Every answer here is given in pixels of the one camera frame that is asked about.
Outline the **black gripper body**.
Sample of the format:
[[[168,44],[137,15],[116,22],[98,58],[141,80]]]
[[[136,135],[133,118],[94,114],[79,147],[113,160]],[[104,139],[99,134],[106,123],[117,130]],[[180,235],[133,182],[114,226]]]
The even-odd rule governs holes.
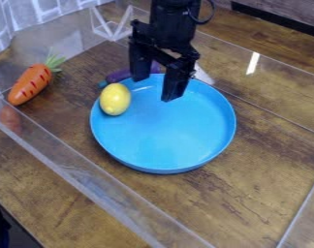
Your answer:
[[[152,60],[158,60],[169,49],[180,58],[196,60],[200,54],[191,45],[199,23],[201,0],[152,0],[149,23],[134,19],[130,40],[150,49]]]

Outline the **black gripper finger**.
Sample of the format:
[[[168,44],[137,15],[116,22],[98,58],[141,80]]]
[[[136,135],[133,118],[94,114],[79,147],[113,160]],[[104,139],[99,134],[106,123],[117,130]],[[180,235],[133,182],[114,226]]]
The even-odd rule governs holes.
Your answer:
[[[149,78],[152,67],[152,54],[148,46],[130,40],[129,47],[130,73],[134,81]]]
[[[195,74],[195,61],[185,58],[165,57],[162,65],[166,68],[161,100],[169,102],[184,94],[189,79]]]

